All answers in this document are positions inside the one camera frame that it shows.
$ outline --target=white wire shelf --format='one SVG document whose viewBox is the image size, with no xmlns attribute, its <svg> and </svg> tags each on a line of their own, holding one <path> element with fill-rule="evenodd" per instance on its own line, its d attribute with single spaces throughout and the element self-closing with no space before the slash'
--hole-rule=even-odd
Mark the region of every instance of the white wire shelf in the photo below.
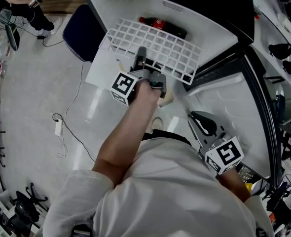
<svg viewBox="0 0 291 237">
<path fill-rule="evenodd" d="M 140 46 L 147 48 L 146 64 L 191 85 L 201 49 L 160 29 L 120 19 L 109 29 L 100 48 L 134 59 Z"/>
</svg>

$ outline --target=tile floor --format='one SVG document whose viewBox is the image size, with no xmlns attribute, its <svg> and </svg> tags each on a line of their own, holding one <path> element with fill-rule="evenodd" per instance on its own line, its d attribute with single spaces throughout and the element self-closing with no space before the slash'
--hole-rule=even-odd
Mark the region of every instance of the tile floor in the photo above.
<svg viewBox="0 0 291 237">
<path fill-rule="evenodd" d="M 69 18 L 64 18 L 58 33 L 45 41 L 47 45 L 62 40 L 62 31 Z M 57 157 L 57 154 L 64 154 L 64 149 L 54 133 L 55 122 L 52 120 L 54 113 L 64 115 L 75 97 L 82 62 L 64 43 L 45 48 L 40 40 L 22 30 L 20 32 L 19 50 L 8 63 L 0 87 L 0 120 L 6 131 L 2 136 L 6 168 L 0 171 L 11 194 L 16 190 L 24 191 L 33 182 L 38 193 L 49 197 L 50 203 L 70 171 L 90 169 L 94 164 L 66 129 L 64 140 L 69 154 L 65 158 Z M 85 83 L 89 68 L 90 63 L 84 63 L 83 82 L 68 111 L 67 124 L 95 158 L 127 108 L 114 101 L 109 92 Z M 185 119 L 186 112 L 179 103 L 158 109 L 155 116 L 161 117 L 164 128 L 168 129 L 178 114 L 180 119 L 175 132 L 195 143 Z"/>
</svg>

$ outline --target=black pants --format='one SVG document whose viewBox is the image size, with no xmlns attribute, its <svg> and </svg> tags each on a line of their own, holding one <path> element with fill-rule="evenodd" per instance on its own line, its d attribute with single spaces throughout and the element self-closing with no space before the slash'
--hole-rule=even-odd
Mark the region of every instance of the black pants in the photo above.
<svg viewBox="0 0 291 237">
<path fill-rule="evenodd" d="M 30 8 L 28 4 L 12 4 L 8 9 L 12 11 L 13 16 L 26 18 L 36 31 L 41 29 L 51 31 L 54 29 L 53 23 L 43 15 L 40 6 Z"/>
<path fill-rule="evenodd" d="M 186 144 L 189 144 L 191 146 L 191 143 L 185 138 L 178 134 L 167 132 L 167 131 L 161 131 L 161 130 L 153 130 L 152 134 L 145 133 L 142 140 L 149 140 L 154 138 L 169 138 L 169 139 L 175 139 L 179 141 L 183 141 Z"/>
</svg>

